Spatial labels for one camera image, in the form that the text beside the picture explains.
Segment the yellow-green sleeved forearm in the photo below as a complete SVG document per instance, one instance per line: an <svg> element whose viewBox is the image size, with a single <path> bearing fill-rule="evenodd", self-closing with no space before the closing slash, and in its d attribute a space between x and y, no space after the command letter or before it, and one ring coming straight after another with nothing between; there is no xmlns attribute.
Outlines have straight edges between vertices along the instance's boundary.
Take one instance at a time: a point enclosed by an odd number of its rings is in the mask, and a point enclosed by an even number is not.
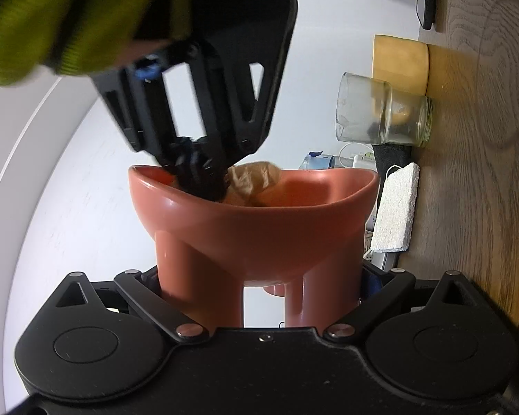
<svg viewBox="0 0 519 415"><path fill-rule="evenodd" d="M0 0L0 86L37 66L83 76L189 34L189 0Z"/></svg>

